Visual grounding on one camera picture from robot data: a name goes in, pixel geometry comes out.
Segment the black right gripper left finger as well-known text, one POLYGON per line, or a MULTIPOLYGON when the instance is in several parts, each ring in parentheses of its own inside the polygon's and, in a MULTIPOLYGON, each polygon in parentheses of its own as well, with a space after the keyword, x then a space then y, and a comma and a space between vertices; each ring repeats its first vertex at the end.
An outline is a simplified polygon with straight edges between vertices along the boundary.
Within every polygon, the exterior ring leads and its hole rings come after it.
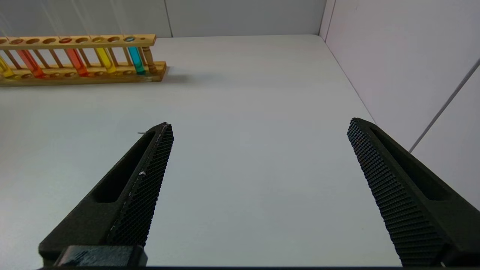
POLYGON ((147 130, 41 241, 41 258, 73 245, 144 247, 173 143, 171 124, 147 130))

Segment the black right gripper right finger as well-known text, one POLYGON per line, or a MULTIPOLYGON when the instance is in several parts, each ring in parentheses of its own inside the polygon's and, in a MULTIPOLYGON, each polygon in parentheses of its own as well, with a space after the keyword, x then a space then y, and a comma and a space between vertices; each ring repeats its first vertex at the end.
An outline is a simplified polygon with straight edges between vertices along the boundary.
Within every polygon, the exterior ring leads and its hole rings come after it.
POLYGON ((347 137, 403 267, 479 267, 479 210, 374 123, 347 137))

